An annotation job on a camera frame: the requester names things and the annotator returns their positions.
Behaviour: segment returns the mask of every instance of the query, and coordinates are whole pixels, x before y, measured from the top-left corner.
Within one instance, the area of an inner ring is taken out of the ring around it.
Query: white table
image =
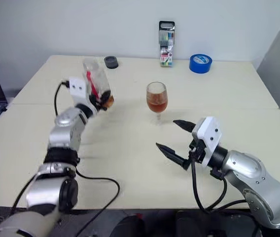
[[[42,164],[54,126],[55,87],[63,78],[81,74],[82,59],[50,57],[0,117],[0,206],[11,206]],[[118,60],[118,69],[107,70],[115,103],[89,120],[77,167],[86,175],[117,179],[122,191],[110,208],[197,207],[191,173],[167,160],[155,146],[159,142],[187,156],[192,137],[173,124],[174,119],[216,116],[223,131],[221,145],[256,155],[280,181],[280,110],[250,63],[214,62],[208,74],[197,75],[189,71],[188,61],[161,69],[158,60]],[[169,93],[161,126],[155,125],[145,101],[145,86],[153,80],[163,81]],[[59,111],[71,105],[65,89],[58,102]],[[223,184],[199,165],[197,179],[203,204],[211,204]],[[78,209],[101,208],[116,192],[112,183],[77,180]],[[222,204],[240,198],[229,185]],[[25,206],[24,199],[20,206]]]

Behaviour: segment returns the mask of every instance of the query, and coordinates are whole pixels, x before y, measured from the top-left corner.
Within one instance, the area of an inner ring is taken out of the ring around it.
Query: wine glass
[[[166,86],[158,81],[150,83],[146,87],[146,102],[149,108],[157,113],[157,121],[161,123],[161,112],[163,112],[168,105]]]

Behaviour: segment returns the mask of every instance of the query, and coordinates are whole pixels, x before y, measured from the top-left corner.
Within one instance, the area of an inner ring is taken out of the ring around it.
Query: silver robotic arm
[[[26,195],[27,211],[2,222],[0,237],[46,237],[77,203],[75,172],[81,133],[101,107],[90,97],[88,81],[70,78],[69,87],[76,106],[56,117],[44,163]]]
[[[174,122],[192,133],[189,159],[157,144],[161,152],[184,169],[196,162],[202,167],[210,167],[211,176],[219,180],[227,178],[245,197],[263,236],[280,237],[280,182],[267,172],[263,162],[252,155],[220,147],[222,133],[214,117],[203,118],[197,124],[183,120]]]

